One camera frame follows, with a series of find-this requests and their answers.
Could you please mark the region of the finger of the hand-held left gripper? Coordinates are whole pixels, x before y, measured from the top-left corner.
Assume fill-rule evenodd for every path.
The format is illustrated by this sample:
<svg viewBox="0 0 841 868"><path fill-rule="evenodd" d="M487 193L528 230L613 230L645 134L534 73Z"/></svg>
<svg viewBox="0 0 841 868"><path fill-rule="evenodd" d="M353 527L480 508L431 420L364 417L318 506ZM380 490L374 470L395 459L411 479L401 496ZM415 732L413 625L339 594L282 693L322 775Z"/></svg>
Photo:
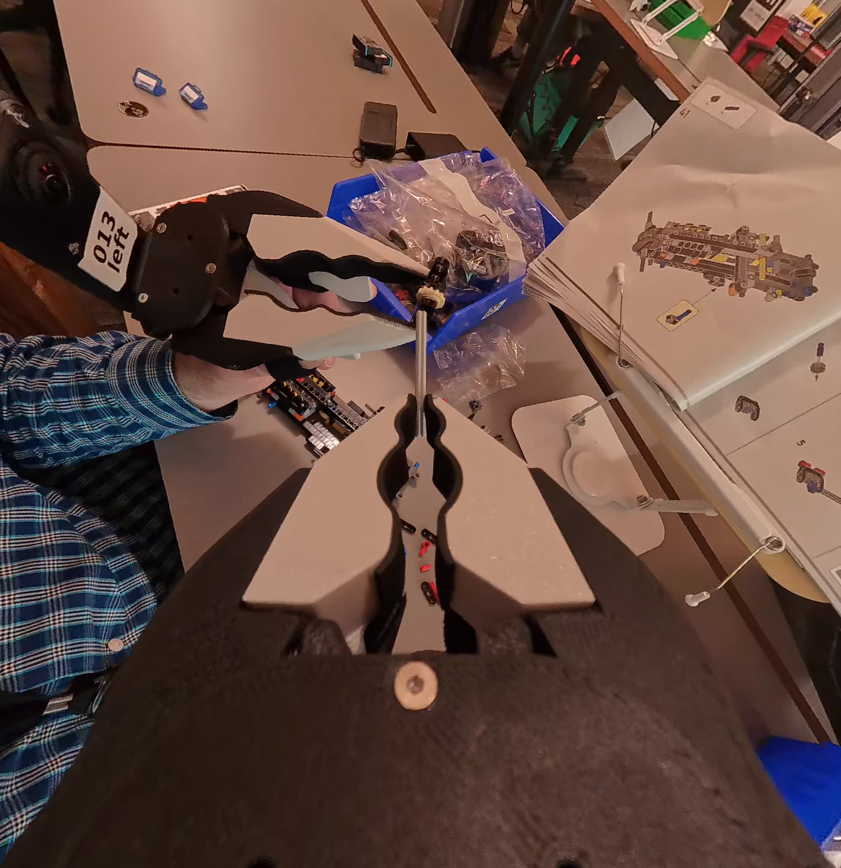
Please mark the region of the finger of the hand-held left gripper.
<svg viewBox="0 0 841 868"><path fill-rule="evenodd" d="M386 350L415 340L415 328L389 318L329 318L290 343L302 360L348 357Z"/></svg>
<svg viewBox="0 0 841 868"><path fill-rule="evenodd" d="M429 269L410 256L326 216L252 216L246 235L258 269L285 286L372 300L372 280L418 287Z"/></svg>

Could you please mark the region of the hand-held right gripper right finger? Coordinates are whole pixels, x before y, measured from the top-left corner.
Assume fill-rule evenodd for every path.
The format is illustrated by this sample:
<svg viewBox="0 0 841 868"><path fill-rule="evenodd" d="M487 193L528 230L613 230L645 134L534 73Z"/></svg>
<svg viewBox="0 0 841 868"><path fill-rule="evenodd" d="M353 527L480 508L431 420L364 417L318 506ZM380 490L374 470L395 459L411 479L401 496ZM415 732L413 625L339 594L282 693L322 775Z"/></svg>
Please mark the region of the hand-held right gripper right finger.
<svg viewBox="0 0 841 868"><path fill-rule="evenodd" d="M525 616L596 597L530 468L438 397L425 399L437 519L436 581L447 612Z"/></svg>

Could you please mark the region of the grey lego axle rod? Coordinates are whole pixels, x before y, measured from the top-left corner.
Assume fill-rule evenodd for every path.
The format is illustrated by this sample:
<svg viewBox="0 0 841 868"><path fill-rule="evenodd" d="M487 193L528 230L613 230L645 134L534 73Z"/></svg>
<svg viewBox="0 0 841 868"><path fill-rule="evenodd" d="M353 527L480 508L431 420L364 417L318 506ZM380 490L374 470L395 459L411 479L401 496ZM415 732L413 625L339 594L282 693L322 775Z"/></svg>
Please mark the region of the grey lego axle rod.
<svg viewBox="0 0 841 868"><path fill-rule="evenodd" d="M428 313L419 303L415 309L415 438L426 437L426 379L427 379L427 320Z"/></svg>

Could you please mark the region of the person's left forearm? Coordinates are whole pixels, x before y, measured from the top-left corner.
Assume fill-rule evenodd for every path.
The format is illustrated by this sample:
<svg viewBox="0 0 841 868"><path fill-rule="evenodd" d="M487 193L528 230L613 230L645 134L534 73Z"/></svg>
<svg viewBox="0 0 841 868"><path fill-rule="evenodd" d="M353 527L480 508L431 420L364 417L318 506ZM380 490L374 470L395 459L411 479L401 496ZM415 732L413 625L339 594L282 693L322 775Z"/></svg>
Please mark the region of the person's left forearm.
<svg viewBox="0 0 841 868"><path fill-rule="evenodd" d="M89 338L0 333L0 453L25 468L99 458L232 418L185 396L166 341L105 331Z"/></svg>

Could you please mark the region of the scatter of small lego pieces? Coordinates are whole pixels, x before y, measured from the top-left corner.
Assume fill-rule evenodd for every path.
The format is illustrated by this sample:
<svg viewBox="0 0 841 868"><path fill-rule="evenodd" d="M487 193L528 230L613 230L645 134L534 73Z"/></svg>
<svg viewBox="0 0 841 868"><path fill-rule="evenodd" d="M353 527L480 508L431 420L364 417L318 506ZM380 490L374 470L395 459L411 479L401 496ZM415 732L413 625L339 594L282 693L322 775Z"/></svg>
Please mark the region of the scatter of small lego pieces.
<svg viewBox="0 0 841 868"><path fill-rule="evenodd" d="M399 507L400 493L408 484L410 470L405 450L417 439L415 416L424 423L421 436L434 451L433 483L444 498L436 518L436 529L423 529L421 548L435 548L435 562L420 564L421 591L428 604L448 611L467 612L469 587L461 579L480 582L490 576L484 556L491 553L491 542L481 542L481 530L492 528L491 509L495 498L492 463L505 458L497 447L443 398L410 396L396 418L401 436L395 455L383 464L384 498Z"/></svg>

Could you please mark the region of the person's left hand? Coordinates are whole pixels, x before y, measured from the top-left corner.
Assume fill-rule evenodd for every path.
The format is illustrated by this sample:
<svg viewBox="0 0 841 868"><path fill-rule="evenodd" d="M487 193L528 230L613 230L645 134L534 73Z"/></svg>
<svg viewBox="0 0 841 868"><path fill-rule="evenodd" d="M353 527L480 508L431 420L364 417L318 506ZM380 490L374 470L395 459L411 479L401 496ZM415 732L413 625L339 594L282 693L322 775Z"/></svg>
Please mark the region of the person's left hand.
<svg viewBox="0 0 841 868"><path fill-rule="evenodd" d="M171 352L171 364L179 392L211 415L261 392L274 379L264 366L229 370L176 351Z"/></svg>

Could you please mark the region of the white book stand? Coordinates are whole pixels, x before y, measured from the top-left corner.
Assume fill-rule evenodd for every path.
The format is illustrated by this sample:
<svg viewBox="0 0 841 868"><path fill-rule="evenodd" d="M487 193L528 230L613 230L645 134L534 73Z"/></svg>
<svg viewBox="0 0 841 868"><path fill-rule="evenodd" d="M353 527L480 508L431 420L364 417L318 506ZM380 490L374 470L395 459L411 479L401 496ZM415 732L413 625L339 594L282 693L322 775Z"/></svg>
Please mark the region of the white book stand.
<svg viewBox="0 0 841 868"><path fill-rule="evenodd" d="M567 418L578 397L517 410L513 426L530 462L588 506L603 523L625 530L643 527L640 512L686 510L719 515L754 550L770 576L807 599L830 603L841 616L841 321L802 340L681 410L648 372L618 357L620 329L653 311L638 289L638 273L619 259L591 288L570 280L555 261L531 263L524 293L551 300L561 310L569 299L577 313L602 326L613 348L597 344L612 363L625 397L690 475L698 499L662 501L638 488L637 472L605 410L589 408L589 422Z"/></svg>

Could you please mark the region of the clear plastic bag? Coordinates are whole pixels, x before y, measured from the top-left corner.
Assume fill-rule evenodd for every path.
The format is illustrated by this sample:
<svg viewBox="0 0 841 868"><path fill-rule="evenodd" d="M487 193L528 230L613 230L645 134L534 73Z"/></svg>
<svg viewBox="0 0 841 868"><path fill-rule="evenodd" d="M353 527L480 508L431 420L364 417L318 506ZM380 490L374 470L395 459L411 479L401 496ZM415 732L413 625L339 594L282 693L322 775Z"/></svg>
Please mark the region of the clear plastic bag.
<svg viewBox="0 0 841 868"><path fill-rule="evenodd" d="M430 392L469 416L495 393L524 378L526 347L509 329L485 325L433 353L436 370Z"/></svg>

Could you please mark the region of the small black blue device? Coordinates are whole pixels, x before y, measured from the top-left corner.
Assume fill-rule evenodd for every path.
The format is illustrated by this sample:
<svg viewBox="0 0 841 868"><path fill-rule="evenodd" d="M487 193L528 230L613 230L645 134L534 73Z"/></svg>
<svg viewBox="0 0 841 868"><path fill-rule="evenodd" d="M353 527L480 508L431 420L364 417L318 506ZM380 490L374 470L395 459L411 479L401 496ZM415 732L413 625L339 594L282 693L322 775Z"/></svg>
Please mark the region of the small black blue device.
<svg viewBox="0 0 841 868"><path fill-rule="evenodd" d="M382 74L393 66L393 56L372 39L354 34L352 48L353 63L359 69Z"/></svg>

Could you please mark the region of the person's plaid shirt torso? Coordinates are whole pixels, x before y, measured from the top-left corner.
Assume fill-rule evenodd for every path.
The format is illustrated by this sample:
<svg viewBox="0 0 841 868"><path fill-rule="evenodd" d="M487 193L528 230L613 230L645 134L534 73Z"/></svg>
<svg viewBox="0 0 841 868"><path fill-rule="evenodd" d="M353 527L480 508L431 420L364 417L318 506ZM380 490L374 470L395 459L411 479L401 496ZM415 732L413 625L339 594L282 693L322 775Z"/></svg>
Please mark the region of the person's plaid shirt torso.
<svg viewBox="0 0 841 868"><path fill-rule="evenodd" d="M66 468L0 460L0 691L51 700L117 667L183 574L152 444Z"/></svg>

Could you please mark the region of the green crate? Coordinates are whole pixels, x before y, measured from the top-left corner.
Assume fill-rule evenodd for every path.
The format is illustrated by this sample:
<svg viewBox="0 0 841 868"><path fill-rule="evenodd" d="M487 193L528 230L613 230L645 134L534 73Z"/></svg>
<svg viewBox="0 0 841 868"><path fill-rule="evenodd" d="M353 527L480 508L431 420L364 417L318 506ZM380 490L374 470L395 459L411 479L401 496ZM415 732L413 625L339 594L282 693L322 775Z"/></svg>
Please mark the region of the green crate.
<svg viewBox="0 0 841 868"><path fill-rule="evenodd" d="M549 134L554 134L553 155L560 154L567 145L578 123L578 113L588 105L591 90L599 79L597 72L591 73L586 86L572 93L583 65L580 55L552 62L535 82L515 136L525 158L532 157Z"/></svg>

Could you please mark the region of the white board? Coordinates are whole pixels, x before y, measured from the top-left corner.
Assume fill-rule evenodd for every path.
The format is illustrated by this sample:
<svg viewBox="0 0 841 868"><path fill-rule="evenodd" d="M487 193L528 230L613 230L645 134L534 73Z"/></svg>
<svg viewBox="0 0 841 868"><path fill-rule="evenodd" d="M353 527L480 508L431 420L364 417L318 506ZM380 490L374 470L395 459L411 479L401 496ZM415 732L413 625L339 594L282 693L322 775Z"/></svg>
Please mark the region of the white board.
<svg viewBox="0 0 841 868"><path fill-rule="evenodd" d="M613 160L621 160L635 146L651 138L660 128L661 123L657 122L634 99L606 120L602 127Z"/></svg>

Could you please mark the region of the white instruction booklet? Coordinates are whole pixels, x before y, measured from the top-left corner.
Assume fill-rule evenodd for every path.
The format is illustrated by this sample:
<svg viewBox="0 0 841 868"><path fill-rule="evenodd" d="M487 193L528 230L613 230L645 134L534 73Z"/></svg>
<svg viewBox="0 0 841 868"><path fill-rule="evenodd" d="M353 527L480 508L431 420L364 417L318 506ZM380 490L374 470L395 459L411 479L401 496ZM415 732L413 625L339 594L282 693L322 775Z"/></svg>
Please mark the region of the white instruction booklet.
<svg viewBox="0 0 841 868"><path fill-rule="evenodd" d="M730 527L841 618L841 150L705 81L527 268Z"/></svg>

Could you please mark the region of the green white tray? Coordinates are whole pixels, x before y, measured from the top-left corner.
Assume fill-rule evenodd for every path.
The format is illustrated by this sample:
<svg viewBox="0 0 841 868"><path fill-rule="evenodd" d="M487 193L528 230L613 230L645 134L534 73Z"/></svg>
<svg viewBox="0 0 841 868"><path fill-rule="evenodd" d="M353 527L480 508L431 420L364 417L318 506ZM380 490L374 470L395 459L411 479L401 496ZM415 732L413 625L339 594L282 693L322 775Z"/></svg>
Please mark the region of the green white tray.
<svg viewBox="0 0 841 868"><path fill-rule="evenodd" d="M630 25L653 49L671 38L701 40L710 32L698 1L632 1L629 13Z"/></svg>

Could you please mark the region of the red box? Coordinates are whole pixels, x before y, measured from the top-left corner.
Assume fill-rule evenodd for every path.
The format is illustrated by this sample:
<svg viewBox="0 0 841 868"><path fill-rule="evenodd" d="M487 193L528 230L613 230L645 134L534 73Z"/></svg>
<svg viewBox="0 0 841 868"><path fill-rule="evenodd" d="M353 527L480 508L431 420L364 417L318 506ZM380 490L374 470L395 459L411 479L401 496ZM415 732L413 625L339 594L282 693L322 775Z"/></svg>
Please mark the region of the red box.
<svg viewBox="0 0 841 868"><path fill-rule="evenodd" d="M768 54L771 54L778 40L787 30L789 20L782 16L772 16L755 35L741 38L730 52L734 61L747 74L752 75L761 66Z"/></svg>

